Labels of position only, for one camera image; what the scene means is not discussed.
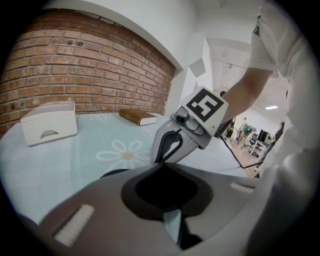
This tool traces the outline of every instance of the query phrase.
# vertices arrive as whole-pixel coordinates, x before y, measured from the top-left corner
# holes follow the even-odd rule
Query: white wall
[[[207,38],[228,39],[250,44],[258,10],[252,8],[217,8],[199,12],[196,31]]]
[[[276,122],[253,107],[236,117],[234,127],[238,129],[243,123],[244,118],[246,118],[248,125],[256,128],[257,134],[259,134],[260,130],[262,129],[274,135],[280,127],[280,122]]]
[[[210,47],[208,45],[207,39],[204,39],[203,47],[203,63],[205,68],[205,73],[196,78],[196,82],[199,86],[204,86],[209,90],[214,90],[214,78],[213,78],[213,65],[212,57],[210,53]]]
[[[197,21],[192,0],[56,0],[47,8],[74,9],[115,21],[146,39],[179,69],[185,67],[188,37]]]

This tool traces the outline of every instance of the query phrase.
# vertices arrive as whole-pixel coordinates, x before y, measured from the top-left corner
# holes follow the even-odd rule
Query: flower pattern
[[[89,119],[92,121],[102,121],[105,122],[110,119],[114,119],[114,117],[111,114],[106,113],[97,113],[97,114],[89,114]]]
[[[150,162],[150,151],[139,151],[142,147],[141,141],[133,141],[127,147],[121,140],[114,140],[111,145],[114,151],[100,151],[95,155],[99,161],[115,161],[107,169],[108,172],[116,169],[134,169],[147,165],[147,161]]]

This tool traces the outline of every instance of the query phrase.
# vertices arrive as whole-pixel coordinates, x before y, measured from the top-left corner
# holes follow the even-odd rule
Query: floor
[[[238,158],[238,160],[240,161],[240,163],[243,166],[248,166],[248,165],[252,165],[257,161],[257,157],[250,155],[249,154],[249,147],[244,147],[241,149],[243,143],[240,142],[239,144],[236,141],[232,141],[231,143],[229,143],[229,145],[231,146],[231,148],[233,149],[233,152],[235,154],[235,156]],[[249,167],[244,169],[246,175],[248,177],[254,177],[257,173],[255,172],[255,166]]]

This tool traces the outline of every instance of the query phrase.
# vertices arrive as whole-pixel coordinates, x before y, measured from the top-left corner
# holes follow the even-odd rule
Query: gray object
[[[123,185],[155,165],[99,179],[58,205],[39,226],[27,222],[52,251],[63,255],[236,256],[245,255],[247,250],[261,253],[276,239],[275,234],[285,232],[310,204],[320,178],[320,164],[313,161],[319,154],[318,149],[290,155],[282,165],[266,171],[261,180],[172,164],[205,180],[214,193],[202,214],[184,219],[190,233],[202,239],[185,250],[167,234],[161,221],[137,217],[121,199]],[[233,184],[254,191],[250,194]],[[77,240],[70,248],[57,243],[53,235],[83,204],[92,206],[94,213]]]

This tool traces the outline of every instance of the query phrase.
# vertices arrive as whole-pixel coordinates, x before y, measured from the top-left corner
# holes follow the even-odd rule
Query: person's arm
[[[248,68],[240,81],[222,96],[229,103],[222,122],[250,108],[261,94],[272,73],[269,70]]]
[[[234,118],[253,105],[274,69],[275,63],[260,39],[258,22],[251,35],[248,69],[240,81],[222,96],[229,103],[222,122]]]

